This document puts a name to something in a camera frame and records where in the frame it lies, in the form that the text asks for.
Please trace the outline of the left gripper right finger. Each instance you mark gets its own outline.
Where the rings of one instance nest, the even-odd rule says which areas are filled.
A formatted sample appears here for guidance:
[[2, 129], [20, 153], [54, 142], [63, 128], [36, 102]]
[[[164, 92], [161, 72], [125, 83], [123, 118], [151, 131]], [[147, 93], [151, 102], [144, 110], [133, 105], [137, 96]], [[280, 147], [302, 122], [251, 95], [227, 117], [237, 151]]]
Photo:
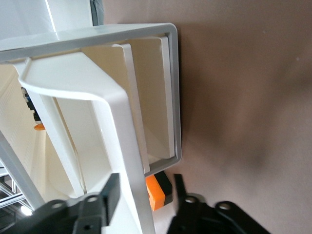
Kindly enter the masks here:
[[178, 211], [169, 234], [268, 234], [269, 232], [239, 206], [221, 201], [210, 207], [186, 192], [183, 177], [175, 174]]

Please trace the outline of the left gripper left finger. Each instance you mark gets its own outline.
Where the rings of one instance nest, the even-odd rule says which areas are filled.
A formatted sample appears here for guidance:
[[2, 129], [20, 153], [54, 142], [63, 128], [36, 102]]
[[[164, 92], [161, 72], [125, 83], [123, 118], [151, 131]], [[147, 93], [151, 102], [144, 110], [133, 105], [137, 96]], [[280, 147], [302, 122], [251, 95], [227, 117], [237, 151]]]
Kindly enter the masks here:
[[100, 234], [110, 225], [120, 199], [120, 178], [112, 173], [102, 190], [69, 200], [52, 200], [6, 234]]

